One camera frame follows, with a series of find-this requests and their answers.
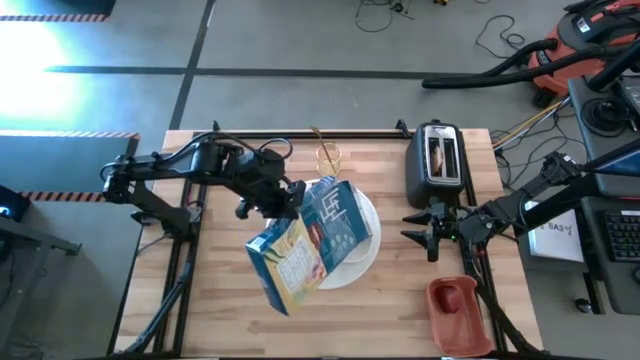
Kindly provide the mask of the blue and yellow cereal box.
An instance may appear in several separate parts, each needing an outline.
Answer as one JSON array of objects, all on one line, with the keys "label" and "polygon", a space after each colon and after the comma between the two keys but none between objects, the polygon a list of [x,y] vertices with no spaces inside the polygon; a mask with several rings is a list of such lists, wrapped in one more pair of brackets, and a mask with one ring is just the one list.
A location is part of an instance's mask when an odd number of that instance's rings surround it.
[{"label": "blue and yellow cereal box", "polygon": [[364,194],[348,180],[325,176],[306,189],[296,219],[272,220],[245,249],[269,304],[289,316],[373,237]]}]

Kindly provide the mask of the white round plate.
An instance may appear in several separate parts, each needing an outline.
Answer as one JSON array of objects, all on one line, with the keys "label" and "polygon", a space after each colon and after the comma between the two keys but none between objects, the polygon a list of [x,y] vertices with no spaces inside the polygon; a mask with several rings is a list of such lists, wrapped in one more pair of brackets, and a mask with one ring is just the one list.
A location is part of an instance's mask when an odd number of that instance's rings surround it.
[{"label": "white round plate", "polygon": [[[318,179],[314,179],[308,182],[307,188],[315,183],[316,180]],[[374,234],[377,235],[377,241],[375,243],[373,251],[363,261],[357,263],[341,264],[336,268],[336,271],[329,275],[317,289],[328,290],[344,287],[361,277],[373,264],[373,261],[377,256],[381,244],[381,224],[372,201],[366,195],[364,195],[364,201],[367,219],[371,222]]]}]

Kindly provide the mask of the dark laptop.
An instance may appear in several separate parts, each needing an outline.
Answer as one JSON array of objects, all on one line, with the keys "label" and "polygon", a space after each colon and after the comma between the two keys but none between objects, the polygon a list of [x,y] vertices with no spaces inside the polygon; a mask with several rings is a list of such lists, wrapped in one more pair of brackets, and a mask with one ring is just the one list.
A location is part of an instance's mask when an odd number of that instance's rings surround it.
[{"label": "dark laptop", "polygon": [[640,139],[589,161],[582,169],[587,173],[640,177]]}]

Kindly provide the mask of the red apple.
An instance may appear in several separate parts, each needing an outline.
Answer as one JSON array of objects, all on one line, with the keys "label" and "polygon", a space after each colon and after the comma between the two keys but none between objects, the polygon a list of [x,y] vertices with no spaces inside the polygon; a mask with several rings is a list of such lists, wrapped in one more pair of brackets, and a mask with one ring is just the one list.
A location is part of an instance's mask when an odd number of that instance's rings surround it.
[{"label": "red apple", "polygon": [[461,291],[452,285],[443,285],[436,289],[435,298],[445,314],[455,314],[461,308]]}]

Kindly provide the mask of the orange shop vacuum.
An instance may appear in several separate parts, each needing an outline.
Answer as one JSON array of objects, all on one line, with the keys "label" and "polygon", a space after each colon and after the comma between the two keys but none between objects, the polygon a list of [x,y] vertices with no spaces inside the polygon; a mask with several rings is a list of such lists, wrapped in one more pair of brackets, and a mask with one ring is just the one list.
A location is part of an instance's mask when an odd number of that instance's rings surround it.
[{"label": "orange shop vacuum", "polygon": [[[640,38],[640,0],[580,0],[564,8],[565,14],[546,36],[556,45],[537,50],[528,66],[533,69],[592,47],[623,50]],[[613,55],[581,60],[533,80],[544,96],[568,93],[568,81],[599,73]]]}]

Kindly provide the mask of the black two-slot toaster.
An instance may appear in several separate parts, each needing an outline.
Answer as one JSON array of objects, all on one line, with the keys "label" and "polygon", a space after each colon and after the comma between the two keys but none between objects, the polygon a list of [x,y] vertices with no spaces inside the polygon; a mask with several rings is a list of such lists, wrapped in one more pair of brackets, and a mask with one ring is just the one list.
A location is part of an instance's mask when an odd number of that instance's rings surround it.
[{"label": "black two-slot toaster", "polygon": [[[442,176],[431,174],[431,151],[439,145],[444,152]],[[419,125],[405,152],[405,189],[408,203],[425,209],[431,198],[455,203],[465,188],[465,154],[460,129],[439,120]]]}]

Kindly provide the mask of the black keyboard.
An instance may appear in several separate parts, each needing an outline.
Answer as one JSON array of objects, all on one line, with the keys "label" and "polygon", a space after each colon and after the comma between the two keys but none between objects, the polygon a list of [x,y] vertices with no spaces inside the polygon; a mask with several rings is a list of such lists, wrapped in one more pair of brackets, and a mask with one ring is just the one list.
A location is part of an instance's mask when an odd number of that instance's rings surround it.
[{"label": "black keyboard", "polygon": [[640,211],[605,212],[603,220],[612,260],[640,262]]}]

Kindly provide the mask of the black floor mat striped edge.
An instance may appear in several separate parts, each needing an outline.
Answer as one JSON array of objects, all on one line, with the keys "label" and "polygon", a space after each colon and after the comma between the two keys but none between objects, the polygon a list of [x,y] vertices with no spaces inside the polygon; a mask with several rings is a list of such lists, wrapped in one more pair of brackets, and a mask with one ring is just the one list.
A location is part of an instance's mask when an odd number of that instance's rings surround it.
[{"label": "black floor mat striped edge", "polygon": [[117,0],[0,0],[0,22],[103,22]]},{"label": "black floor mat striped edge", "polygon": [[35,202],[103,203],[103,165],[133,155],[135,132],[0,130],[0,185]]}]

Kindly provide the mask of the white paper sheet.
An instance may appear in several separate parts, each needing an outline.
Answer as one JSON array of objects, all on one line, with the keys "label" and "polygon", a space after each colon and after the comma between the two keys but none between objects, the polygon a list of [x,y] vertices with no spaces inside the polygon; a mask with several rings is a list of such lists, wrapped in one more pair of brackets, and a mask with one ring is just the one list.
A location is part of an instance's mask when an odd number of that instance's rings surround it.
[{"label": "white paper sheet", "polygon": [[533,256],[583,263],[574,210],[569,210],[528,232]]}]

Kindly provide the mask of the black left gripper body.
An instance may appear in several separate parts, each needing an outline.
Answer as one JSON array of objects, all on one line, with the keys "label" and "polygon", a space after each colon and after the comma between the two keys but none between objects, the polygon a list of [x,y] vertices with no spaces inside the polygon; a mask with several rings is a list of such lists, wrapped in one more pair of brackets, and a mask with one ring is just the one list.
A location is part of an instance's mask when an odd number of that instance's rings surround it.
[{"label": "black left gripper body", "polygon": [[281,186],[280,180],[259,180],[254,183],[235,185],[234,192],[241,197],[235,209],[235,215],[239,219],[247,219],[249,212],[256,210],[265,219],[297,219],[300,206],[292,206],[289,203],[290,182],[286,179],[285,187]]}]

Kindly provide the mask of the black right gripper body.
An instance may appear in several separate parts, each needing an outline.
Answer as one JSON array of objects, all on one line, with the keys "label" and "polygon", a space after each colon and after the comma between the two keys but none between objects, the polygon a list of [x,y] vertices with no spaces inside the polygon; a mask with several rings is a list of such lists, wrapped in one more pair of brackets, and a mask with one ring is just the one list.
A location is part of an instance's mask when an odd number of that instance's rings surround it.
[{"label": "black right gripper body", "polygon": [[464,207],[459,204],[448,203],[438,198],[430,199],[431,218],[428,221],[430,229],[426,240],[429,262],[436,262],[439,259],[439,243],[443,238],[456,240],[458,221],[463,210]]}]

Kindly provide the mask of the grey side desk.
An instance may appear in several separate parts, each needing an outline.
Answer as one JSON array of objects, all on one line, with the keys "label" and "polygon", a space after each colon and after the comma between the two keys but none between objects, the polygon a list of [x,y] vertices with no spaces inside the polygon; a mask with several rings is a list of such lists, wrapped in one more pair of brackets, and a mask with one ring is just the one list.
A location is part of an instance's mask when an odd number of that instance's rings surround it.
[{"label": "grey side desk", "polygon": [[21,312],[53,249],[79,254],[81,244],[35,230],[22,222],[31,201],[0,185],[0,360],[9,358]]}]

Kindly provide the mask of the orange plastic basket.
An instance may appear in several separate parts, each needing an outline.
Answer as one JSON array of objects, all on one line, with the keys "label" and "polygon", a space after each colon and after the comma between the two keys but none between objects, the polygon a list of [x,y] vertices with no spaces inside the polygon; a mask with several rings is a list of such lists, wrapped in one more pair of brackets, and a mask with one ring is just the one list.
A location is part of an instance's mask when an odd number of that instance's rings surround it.
[{"label": "orange plastic basket", "polygon": [[[437,303],[435,291],[443,285],[452,285],[461,291],[461,308],[455,314],[445,314]],[[484,328],[476,286],[472,277],[464,275],[437,278],[425,290],[432,336],[438,349],[447,356],[480,357],[493,349]]]}]

